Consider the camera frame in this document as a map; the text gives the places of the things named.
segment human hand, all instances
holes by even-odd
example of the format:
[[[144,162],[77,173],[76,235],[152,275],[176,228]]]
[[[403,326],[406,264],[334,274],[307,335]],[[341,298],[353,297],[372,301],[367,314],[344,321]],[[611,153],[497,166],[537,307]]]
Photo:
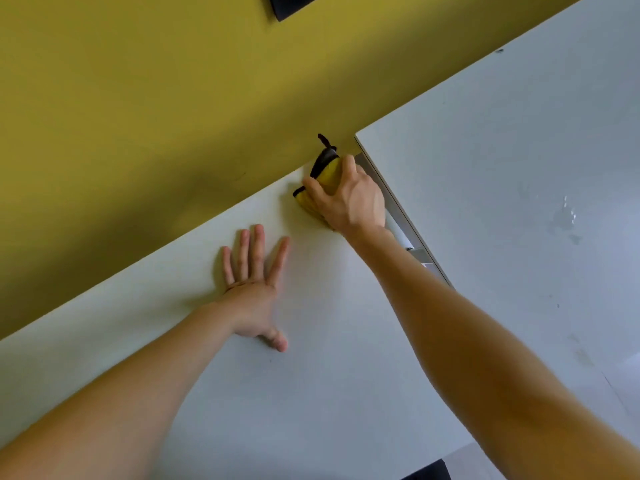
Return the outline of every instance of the human hand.
[[[342,179],[335,195],[325,193],[315,178],[305,177],[302,183],[329,225],[347,240],[385,226],[382,191],[352,155],[342,158]]]
[[[240,235],[237,265],[232,266],[231,249],[222,248],[222,263],[227,291],[218,303],[228,307],[228,316],[234,333],[242,337],[264,337],[278,352],[287,350],[288,342],[271,318],[278,294],[278,279],[289,253],[288,237],[280,242],[271,269],[264,275],[264,227],[253,229],[254,239],[244,229]]]

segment wall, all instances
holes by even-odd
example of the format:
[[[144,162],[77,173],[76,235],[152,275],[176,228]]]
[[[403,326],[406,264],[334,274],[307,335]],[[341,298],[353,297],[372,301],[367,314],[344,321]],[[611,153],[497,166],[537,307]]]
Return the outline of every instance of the wall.
[[[0,0],[0,337],[577,0]]]

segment pinky finger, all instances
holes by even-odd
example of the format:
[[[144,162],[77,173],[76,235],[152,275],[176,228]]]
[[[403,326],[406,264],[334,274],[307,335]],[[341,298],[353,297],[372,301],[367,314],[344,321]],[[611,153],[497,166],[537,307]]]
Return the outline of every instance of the pinky finger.
[[[234,270],[231,267],[231,249],[228,247],[222,248],[222,270],[225,275],[225,283],[227,287],[236,282],[234,278]]]
[[[278,280],[280,279],[280,275],[282,274],[282,270],[287,261],[290,243],[291,240],[288,237],[284,237],[282,242],[280,243],[276,259],[274,259],[273,264],[271,265],[271,269],[269,270],[269,275],[265,280],[265,282],[270,286],[276,287],[278,285]]]

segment person's right hand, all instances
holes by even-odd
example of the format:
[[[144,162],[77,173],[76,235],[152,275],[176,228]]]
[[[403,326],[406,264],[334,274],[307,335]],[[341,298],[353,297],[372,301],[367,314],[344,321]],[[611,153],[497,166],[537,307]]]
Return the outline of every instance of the person's right hand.
[[[347,240],[385,226],[385,199],[379,186],[352,155],[342,158],[342,179],[331,196],[315,178],[305,177],[303,185],[320,213]]]

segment human arm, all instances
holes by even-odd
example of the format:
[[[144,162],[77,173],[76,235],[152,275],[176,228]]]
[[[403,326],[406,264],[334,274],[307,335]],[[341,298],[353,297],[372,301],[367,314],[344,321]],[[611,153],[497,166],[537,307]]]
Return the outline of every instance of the human arm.
[[[343,158],[335,196],[304,185],[376,275],[429,380],[510,480],[637,478],[640,454],[521,341],[439,281],[384,229],[377,185]]]
[[[138,479],[156,459],[181,403],[233,333],[287,341],[271,320],[285,238],[264,276],[264,229],[241,234],[238,266],[223,249],[227,292],[87,385],[0,451],[0,478]]]

